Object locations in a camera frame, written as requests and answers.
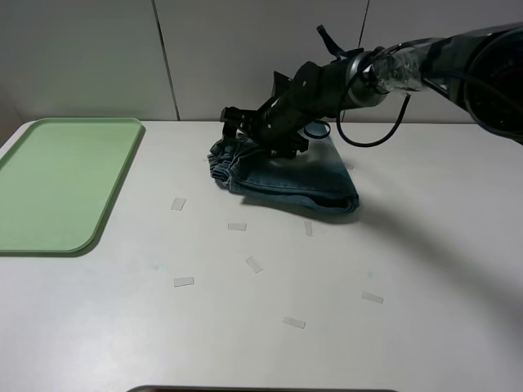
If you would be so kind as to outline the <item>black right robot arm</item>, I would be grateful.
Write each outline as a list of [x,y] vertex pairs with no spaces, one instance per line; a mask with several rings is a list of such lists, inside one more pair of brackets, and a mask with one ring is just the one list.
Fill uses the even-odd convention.
[[292,78],[276,73],[271,97],[255,110],[226,107],[223,135],[247,135],[286,158],[304,152],[311,123],[380,105],[387,95],[431,90],[466,111],[487,132],[522,140],[522,26],[505,24],[448,38],[422,38],[372,51],[340,48],[318,33],[331,63],[306,62]]

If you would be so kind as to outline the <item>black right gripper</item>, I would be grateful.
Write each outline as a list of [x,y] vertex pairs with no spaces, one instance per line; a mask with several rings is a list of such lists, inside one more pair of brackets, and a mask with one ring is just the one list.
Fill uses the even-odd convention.
[[290,87],[279,98],[269,99],[256,110],[225,107],[221,111],[222,136],[245,134],[273,154],[294,158],[309,148],[309,140],[299,131],[335,112],[336,90],[320,87]]

